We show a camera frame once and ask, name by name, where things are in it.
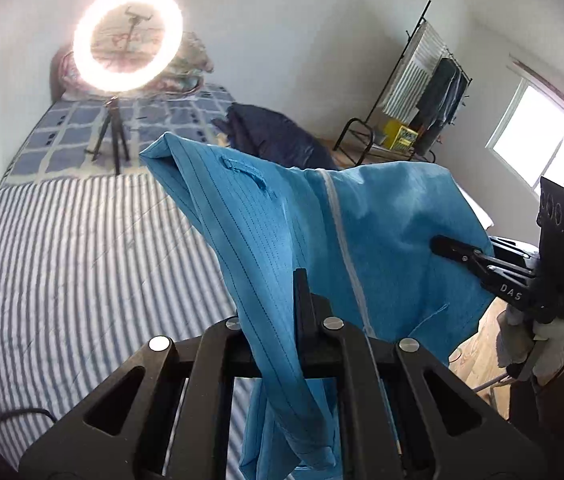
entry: gloved hand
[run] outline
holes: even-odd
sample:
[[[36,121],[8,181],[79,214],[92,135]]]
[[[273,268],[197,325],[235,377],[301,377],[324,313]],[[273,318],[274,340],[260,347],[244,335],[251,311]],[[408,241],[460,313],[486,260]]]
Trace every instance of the gloved hand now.
[[[536,340],[548,340],[544,352],[533,367],[537,382],[544,385],[564,366],[564,321],[557,318],[549,324],[534,321],[535,338],[532,339],[524,327],[523,319],[523,313],[510,305],[498,316],[498,366],[504,368],[513,363],[523,363]]]

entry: ring light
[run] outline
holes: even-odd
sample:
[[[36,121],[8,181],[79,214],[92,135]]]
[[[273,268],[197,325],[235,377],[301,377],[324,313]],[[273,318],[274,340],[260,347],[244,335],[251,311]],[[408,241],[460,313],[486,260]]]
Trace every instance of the ring light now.
[[[164,38],[159,52],[148,65],[135,72],[110,72],[91,53],[95,27],[111,10],[129,3],[146,4],[161,15]],[[139,88],[159,75],[171,62],[182,41],[182,13],[174,0],[96,0],[86,11],[75,30],[73,53],[80,75],[90,85],[107,92]]]

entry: mattress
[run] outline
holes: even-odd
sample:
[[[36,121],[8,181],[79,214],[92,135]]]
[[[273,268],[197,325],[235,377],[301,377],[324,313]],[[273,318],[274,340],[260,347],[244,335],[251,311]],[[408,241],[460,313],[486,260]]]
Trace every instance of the mattress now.
[[[0,189],[0,413],[61,417],[152,336],[194,337],[234,312],[215,253],[149,174]],[[228,478],[250,389],[236,381]],[[1,424],[0,452],[17,466],[49,425]]]
[[[122,172],[146,173],[138,154],[166,131],[216,144],[219,130],[211,121],[224,118],[232,102],[231,94],[215,84],[206,84],[197,94],[184,99],[175,99],[169,94],[153,98],[121,98],[120,114],[130,155],[129,161],[122,160]],[[112,174],[110,129],[99,157],[92,160],[92,155],[87,152],[95,148],[105,117],[102,101],[57,101],[24,141],[1,185]]]

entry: metal bolt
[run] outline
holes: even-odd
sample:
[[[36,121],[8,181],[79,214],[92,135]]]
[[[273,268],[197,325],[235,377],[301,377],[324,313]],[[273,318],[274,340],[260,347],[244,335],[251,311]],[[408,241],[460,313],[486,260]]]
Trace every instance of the metal bolt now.
[[[342,321],[339,317],[331,316],[325,319],[322,324],[324,328],[328,328],[329,330],[339,330],[344,326],[344,321]]]
[[[157,335],[149,341],[149,348],[154,352],[166,350],[171,344],[171,340],[165,335]]]
[[[412,337],[405,337],[399,340],[399,348],[409,354],[419,350],[419,343]]]
[[[241,330],[241,326],[239,325],[239,317],[229,317],[226,320],[226,328],[229,330]]]

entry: wall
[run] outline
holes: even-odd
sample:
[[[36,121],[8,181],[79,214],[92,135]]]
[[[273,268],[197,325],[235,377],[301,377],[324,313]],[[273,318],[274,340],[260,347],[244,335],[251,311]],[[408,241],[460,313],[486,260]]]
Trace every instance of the wall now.
[[[93,0],[0,0],[0,176],[50,105],[49,65]],[[365,115],[427,0],[176,0],[215,61],[211,80],[319,136]],[[456,48],[462,0],[430,19]]]
[[[485,147],[520,83],[520,76],[507,69],[510,54],[564,92],[564,76],[503,36],[475,24],[459,53],[463,67],[474,78],[470,97],[456,126],[444,131],[443,144],[434,151],[438,163],[449,168],[491,216],[491,234],[537,244],[537,195]]]

